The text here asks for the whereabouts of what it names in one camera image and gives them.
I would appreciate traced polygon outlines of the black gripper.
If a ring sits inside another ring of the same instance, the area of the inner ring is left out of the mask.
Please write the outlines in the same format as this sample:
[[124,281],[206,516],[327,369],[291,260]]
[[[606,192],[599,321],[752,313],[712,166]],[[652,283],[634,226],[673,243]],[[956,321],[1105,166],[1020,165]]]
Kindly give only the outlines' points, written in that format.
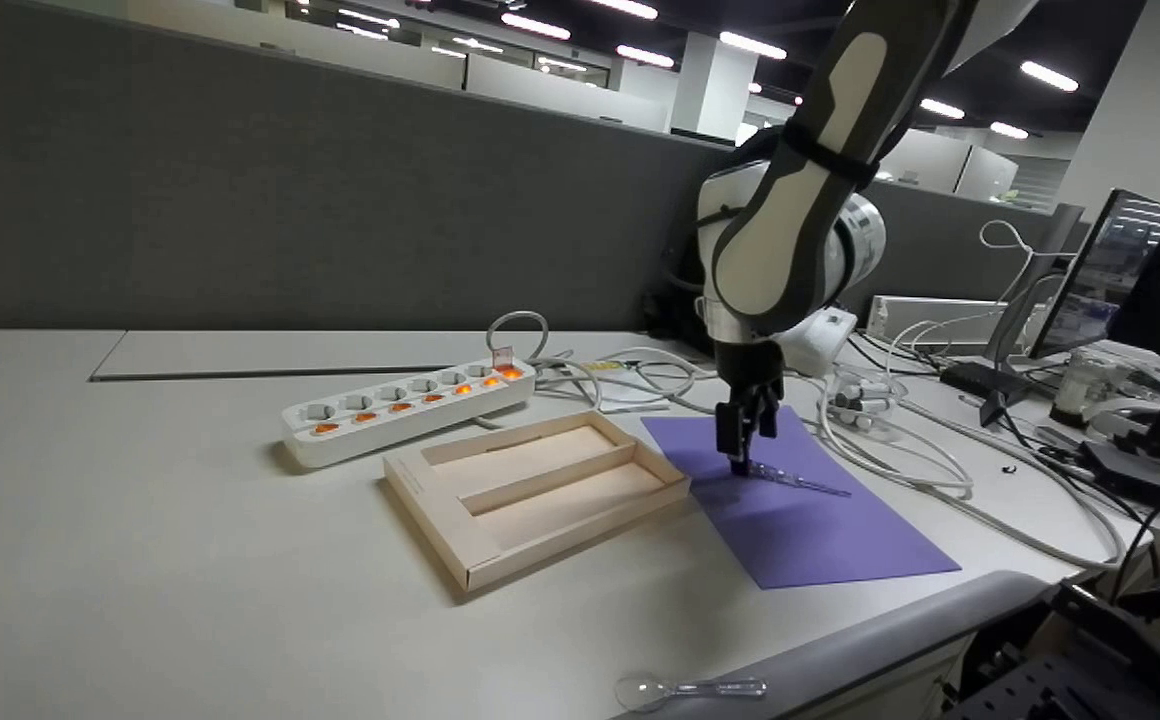
[[775,431],[782,400],[782,351],[764,345],[720,345],[717,371],[728,400],[717,408],[717,446],[728,454],[731,475],[749,475],[749,444]]

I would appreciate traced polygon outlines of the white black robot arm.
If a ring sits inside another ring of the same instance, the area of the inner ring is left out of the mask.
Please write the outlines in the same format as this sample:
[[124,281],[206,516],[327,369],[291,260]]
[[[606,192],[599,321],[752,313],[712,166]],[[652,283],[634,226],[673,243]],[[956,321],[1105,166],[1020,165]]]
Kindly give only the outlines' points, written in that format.
[[802,102],[779,133],[749,139],[755,188],[697,237],[698,321],[728,382],[717,446],[737,475],[752,473],[752,439],[775,431],[782,400],[775,337],[830,294],[823,252],[839,208],[874,176],[928,89],[1006,34],[1030,4],[853,0],[809,77]]

